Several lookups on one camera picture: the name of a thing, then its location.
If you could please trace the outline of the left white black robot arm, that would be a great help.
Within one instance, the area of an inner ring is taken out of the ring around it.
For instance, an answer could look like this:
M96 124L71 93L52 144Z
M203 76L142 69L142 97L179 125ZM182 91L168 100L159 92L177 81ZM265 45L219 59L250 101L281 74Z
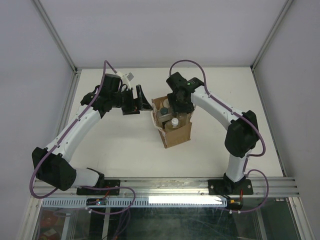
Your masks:
M87 93L70 123L46 147L36 147L32 152L34 173L32 180L43 181L55 190L66 191L72 187L87 187L93 194L103 192L105 175L92 168L74 168L70 161L87 133L113 108L123 115L136 115L153 108L146 99L141 85L133 94L123 77L104 74L94 91Z

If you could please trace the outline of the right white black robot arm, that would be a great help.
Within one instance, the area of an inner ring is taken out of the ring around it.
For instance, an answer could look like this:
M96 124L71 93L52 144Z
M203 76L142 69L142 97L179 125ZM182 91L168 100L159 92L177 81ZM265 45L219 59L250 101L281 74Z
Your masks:
M176 116L191 114L198 106L214 117L226 130L224 146L229 152L229 161L223 182L214 187L217 194L236 195L244 187L246 158L256 147L259 137L256 133L256 114L248 110L236 116L231 106L220 99L212 99L205 90L205 84L194 77L186 80L179 72L168 77L166 83L172 90L167 95L169 105Z

